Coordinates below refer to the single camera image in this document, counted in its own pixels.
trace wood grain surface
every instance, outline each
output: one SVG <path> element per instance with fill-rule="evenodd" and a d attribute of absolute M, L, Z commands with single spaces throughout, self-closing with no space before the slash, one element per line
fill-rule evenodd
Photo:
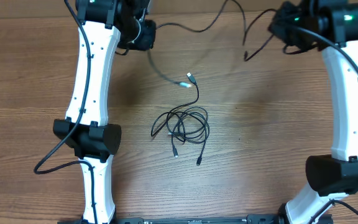
<path fill-rule="evenodd" d="M 247 13 L 250 21 L 257 14 Z M 157 15 L 157 23 L 207 26 L 213 14 Z M 150 137 L 154 119 L 195 98 L 151 69 L 144 52 L 116 57 L 108 99 L 110 123 L 122 126 L 114 157 L 113 195 L 118 217 L 233 217 L 275 213 L 306 183 L 305 161 L 329 154 L 333 113 L 328 75 L 317 51 L 282 54 L 273 41 L 243 62 L 269 36 L 270 17 L 241 45 L 242 20 L 224 13 L 209 31 L 158 30 L 152 50 L 170 78 L 200 86 L 198 106 L 209 111 L 211 135 L 201 166 L 199 145 Z M 0 20 L 0 223 L 56 223 L 81 217 L 79 166 L 35 175 L 36 163 L 58 142 L 53 120 L 64 118 L 73 91 L 78 33 L 70 18 Z M 62 147 L 44 168 L 75 160 Z M 346 202 L 358 209 L 358 194 Z M 336 223 L 358 223 L 350 211 L 331 209 Z"/>
<path fill-rule="evenodd" d="M 245 11 L 261 11 L 279 8 L 285 0 L 237 0 Z M 289 0 L 298 4 L 300 0 Z M 74 7 L 75 0 L 69 0 Z M 152 14 L 177 14 L 218 12 L 224 0 L 152 0 Z M 229 2 L 226 12 L 237 12 L 239 8 Z M 63 0 L 0 0 L 0 18 L 61 17 L 70 16 Z"/>

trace green light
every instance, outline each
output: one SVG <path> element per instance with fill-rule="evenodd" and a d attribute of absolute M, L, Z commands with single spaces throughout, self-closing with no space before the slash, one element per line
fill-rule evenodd
<path fill-rule="evenodd" d="M 351 21 L 351 20 L 353 20 L 353 16 L 351 16 L 351 15 L 345 15 L 345 16 L 344 16 L 344 19 L 345 19 L 345 21 Z"/>

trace wooden table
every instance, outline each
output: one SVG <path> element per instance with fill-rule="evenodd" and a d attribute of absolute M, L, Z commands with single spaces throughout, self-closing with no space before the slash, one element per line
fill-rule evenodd
<path fill-rule="evenodd" d="M 247 13 L 250 21 L 257 13 Z M 215 14 L 152 16 L 207 26 Z M 165 131 L 154 140 L 154 119 L 195 98 L 162 80 L 144 52 L 116 57 L 109 94 L 110 123 L 122 126 L 113 162 L 118 217 L 232 217 L 275 213 L 306 183 L 305 161 L 329 154 L 333 115 L 328 75 L 320 53 L 289 56 L 273 41 L 243 62 L 269 36 L 270 16 L 257 22 L 246 47 L 242 20 L 224 13 L 209 31 L 158 30 L 152 50 L 170 78 L 200 86 L 198 106 L 210 114 L 211 135 L 201 166 L 200 145 L 178 145 L 173 158 Z M 79 167 L 35 175 L 36 163 L 58 142 L 53 120 L 64 118 L 73 90 L 78 33 L 70 18 L 0 20 L 0 223 L 56 223 L 81 217 Z M 60 149 L 44 168 L 75 160 Z M 346 202 L 358 209 L 358 194 Z M 342 207 L 330 210 L 336 223 L 358 223 Z"/>

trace green led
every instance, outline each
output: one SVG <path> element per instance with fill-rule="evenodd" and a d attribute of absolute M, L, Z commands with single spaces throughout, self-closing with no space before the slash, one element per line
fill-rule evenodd
<path fill-rule="evenodd" d="M 345 21 L 351 21 L 351 20 L 353 20 L 353 16 L 351 16 L 351 15 L 345 15 L 345 16 L 344 16 L 344 19 L 345 19 Z"/>

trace beige wall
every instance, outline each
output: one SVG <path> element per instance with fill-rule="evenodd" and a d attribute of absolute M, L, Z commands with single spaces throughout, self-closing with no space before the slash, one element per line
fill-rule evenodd
<path fill-rule="evenodd" d="M 153 14 L 217 12 L 224 0 L 153 0 Z M 245 11 L 278 8 L 284 0 L 238 0 Z M 296 4 L 300 0 L 290 0 Z M 226 11 L 238 11 L 229 2 Z M 0 0 L 0 18 L 69 16 L 63 0 Z"/>

